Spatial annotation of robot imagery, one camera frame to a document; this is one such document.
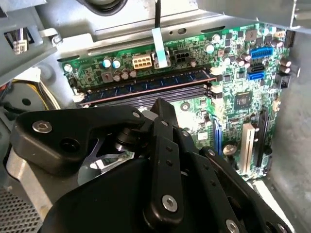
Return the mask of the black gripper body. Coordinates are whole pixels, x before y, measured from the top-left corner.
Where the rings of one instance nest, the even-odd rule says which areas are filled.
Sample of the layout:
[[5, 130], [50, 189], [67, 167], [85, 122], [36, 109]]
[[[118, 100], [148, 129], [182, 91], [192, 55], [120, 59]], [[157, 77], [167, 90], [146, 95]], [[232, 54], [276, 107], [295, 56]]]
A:
[[49, 210], [43, 233], [216, 233], [203, 191], [179, 162], [130, 160], [68, 192]]

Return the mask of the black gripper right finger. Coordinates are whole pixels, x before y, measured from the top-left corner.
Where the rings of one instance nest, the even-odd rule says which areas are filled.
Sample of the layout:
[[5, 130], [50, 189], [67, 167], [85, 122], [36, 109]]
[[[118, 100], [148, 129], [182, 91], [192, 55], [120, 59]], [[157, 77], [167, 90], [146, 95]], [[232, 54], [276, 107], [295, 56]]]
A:
[[289, 226], [231, 167], [210, 149], [199, 150], [179, 129], [179, 146], [190, 177], [204, 193], [220, 233], [290, 233]]

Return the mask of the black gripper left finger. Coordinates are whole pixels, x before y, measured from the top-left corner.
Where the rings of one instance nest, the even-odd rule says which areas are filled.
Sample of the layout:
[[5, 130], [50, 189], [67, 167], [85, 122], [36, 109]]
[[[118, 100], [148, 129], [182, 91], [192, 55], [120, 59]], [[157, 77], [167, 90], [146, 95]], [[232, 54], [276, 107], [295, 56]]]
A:
[[178, 131], [175, 109], [162, 99], [144, 113], [129, 105], [23, 113], [6, 167], [44, 221], [62, 196], [130, 160], [180, 167]]

